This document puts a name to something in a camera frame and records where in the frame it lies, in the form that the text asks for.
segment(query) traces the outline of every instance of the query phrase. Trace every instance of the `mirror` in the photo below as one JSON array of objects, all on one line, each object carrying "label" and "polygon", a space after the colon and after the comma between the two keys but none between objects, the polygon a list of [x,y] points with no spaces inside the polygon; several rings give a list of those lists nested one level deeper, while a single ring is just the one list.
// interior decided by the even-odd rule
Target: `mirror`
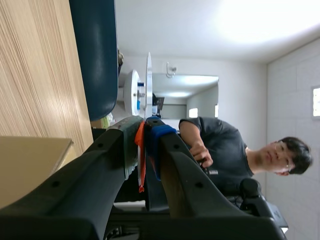
[{"label": "mirror", "polygon": [[152,114],[178,129],[183,118],[218,117],[218,76],[152,74]]}]

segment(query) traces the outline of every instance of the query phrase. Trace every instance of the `blue clip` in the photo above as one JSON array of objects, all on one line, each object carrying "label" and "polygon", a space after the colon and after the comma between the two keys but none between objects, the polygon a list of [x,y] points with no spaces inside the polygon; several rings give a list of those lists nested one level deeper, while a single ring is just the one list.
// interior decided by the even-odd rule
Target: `blue clip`
[{"label": "blue clip", "polygon": [[[158,117],[149,117],[148,119],[159,119]],[[145,148],[146,153],[154,159],[154,171],[155,177],[157,180],[161,180],[160,176],[160,161],[158,158],[158,145],[159,145],[159,138],[166,134],[177,133],[177,130],[172,128],[169,125],[160,125],[154,126],[149,134],[145,135]]]}]

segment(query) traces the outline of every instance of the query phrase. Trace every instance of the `window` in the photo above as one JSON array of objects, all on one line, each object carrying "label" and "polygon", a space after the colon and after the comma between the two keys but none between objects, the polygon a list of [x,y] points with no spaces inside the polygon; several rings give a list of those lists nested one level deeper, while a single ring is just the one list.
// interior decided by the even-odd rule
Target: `window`
[{"label": "window", "polygon": [[219,112],[219,105],[215,105],[214,106],[214,117],[217,118],[218,117],[218,112]]},{"label": "window", "polygon": [[313,117],[320,118],[320,86],[312,88],[313,93]]},{"label": "window", "polygon": [[189,118],[197,118],[198,117],[198,108],[189,109]]}]

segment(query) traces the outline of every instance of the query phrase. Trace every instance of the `dark hair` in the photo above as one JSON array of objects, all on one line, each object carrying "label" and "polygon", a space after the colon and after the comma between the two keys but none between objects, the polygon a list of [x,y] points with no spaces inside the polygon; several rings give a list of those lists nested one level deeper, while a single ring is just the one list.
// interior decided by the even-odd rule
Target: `dark hair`
[{"label": "dark hair", "polygon": [[294,168],[290,174],[303,174],[313,163],[310,147],[297,137],[288,136],[281,139],[286,144],[289,151],[294,154],[292,159]]}]

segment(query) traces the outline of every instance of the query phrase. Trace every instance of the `man's hand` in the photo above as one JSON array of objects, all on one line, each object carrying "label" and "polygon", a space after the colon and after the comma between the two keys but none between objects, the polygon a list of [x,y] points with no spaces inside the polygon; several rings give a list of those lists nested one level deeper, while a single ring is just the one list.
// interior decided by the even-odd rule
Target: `man's hand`
[{"label": "man's hand", "polygon": [[209,150],[205,147],[202,141],[194,142],[191,146],[190,153],[193,155],[196,161],[204,161],[202,163],[203,168],[210,167],[214,163]]}]

